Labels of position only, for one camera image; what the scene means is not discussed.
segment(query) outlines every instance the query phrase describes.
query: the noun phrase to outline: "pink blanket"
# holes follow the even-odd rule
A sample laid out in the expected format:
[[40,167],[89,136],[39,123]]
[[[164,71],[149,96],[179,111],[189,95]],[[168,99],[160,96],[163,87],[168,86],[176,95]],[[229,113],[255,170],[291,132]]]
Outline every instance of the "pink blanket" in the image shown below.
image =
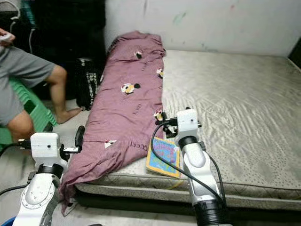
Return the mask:
[[95,180],[145,157],[162,109],[165,50],[158,35],[131,32],[111,45],[84,134],[60,187],[65,202],[76,183]]

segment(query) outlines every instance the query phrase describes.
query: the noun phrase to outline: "gray shorts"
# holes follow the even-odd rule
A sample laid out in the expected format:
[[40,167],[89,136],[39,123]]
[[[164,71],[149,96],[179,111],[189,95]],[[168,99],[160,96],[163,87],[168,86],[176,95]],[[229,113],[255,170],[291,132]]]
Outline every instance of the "gray shorts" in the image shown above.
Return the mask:
[[0,125],[6,126],[24,110],[23,104],[13,91],[9,77],[18,78],[24,85],[34,87],[44,81],[55,64],[26,53],[16,47],[0,52]]

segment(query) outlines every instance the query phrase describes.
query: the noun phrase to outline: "gray mattress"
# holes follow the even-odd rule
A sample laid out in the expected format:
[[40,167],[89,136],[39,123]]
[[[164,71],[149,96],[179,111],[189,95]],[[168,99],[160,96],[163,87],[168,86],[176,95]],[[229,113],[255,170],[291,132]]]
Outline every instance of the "gray mattress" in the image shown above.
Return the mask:
[[[300,70],[280,57],[173,50],[164,63],[164,110],[173,117],[187,106],[197,109],[228,205],[301,210]],[[145,158],[76,187],[93,194],[190,202],[185,177],[150,173]]]

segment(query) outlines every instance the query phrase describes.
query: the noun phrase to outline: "person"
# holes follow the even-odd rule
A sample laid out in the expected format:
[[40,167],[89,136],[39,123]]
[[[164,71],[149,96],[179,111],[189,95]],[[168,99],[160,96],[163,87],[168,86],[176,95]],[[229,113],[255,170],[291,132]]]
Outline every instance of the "person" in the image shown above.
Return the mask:
[[[8,34],[0,28],[0,35]],[[67,72],[61,66],[26,53],[13,46],[15,36],[0,42],[0,125],[7,127],[14,141],[27,139],[34,133],[30,115],[9,84],[9,77],[18,78],[24,85],[34,87],[42,81],[50,84],[50,96],[59,124],[77,115],[81,108],[67,111],[65,85]]]

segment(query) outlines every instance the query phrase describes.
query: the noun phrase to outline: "blue bucket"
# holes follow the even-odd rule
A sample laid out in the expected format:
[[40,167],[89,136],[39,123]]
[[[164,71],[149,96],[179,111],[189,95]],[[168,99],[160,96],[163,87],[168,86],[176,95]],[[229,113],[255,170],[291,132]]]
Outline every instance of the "blue bucket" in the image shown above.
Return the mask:
[[1,226],[13,226],[14,220],[16,217],[9,219],[8,221],[6,221],[3,225]]

